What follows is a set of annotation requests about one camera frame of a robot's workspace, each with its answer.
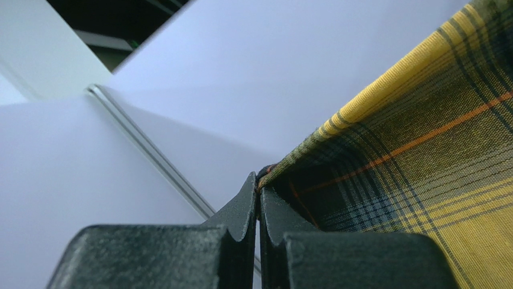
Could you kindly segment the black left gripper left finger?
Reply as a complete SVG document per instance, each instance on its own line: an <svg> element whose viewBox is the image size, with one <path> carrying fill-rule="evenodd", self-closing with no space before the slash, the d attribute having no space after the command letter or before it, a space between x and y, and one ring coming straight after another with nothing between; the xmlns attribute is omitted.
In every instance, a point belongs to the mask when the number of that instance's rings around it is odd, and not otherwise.
<svg viewBox="0 0 513 289"><path fill-rule="evenodd" d="M93 225L68 244L49 288L251 288L257 176L200 225Z"/></svg>

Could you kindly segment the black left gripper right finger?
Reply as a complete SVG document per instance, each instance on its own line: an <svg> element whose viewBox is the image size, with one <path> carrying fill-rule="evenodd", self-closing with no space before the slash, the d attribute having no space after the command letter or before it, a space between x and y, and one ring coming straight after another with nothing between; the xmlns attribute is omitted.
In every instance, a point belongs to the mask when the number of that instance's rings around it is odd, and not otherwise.
<svg viewBox="0 0 513 289"><path fill-rule="evenodd" d="M457 288L427 236L323 232L272 188L260 194L263 288Z"/></svg>

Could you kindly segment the yellow black plaid shirt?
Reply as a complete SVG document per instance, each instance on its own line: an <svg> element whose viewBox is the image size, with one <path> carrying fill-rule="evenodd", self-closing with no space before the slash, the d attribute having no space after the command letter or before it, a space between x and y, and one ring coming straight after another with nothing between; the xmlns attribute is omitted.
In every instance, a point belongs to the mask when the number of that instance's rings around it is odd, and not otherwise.
<svg viewBox="0 0 513 289"><path fill-rule="evenodd" d="M427 235L461 288L511 288L512 2L466 4L259 187L324 231Z"/></svg>

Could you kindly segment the left aluminium corner post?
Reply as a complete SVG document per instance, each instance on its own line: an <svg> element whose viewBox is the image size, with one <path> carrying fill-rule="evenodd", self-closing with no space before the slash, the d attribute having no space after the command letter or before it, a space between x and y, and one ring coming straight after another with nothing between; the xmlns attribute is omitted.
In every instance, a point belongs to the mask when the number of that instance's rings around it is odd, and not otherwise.
<svg viewBox="0 0 513 289"><path fill-rule="evenodd" d="M257 256L252 261L249 259L249 254L255 251L255 172L250 172L240 192L230 202L220 211L215 211L129 117L112 95L98 85L91 85L87 91L106 109L130 141L164 176L167 182L205 219L200 225L174 225L169 228L174 231L198 232L204 237L207 235L205 232L207 230L229 235L229 239L236 242L234 248L242 252L243 264L252 264L253 271L261 276L260 259Z"/></svg>

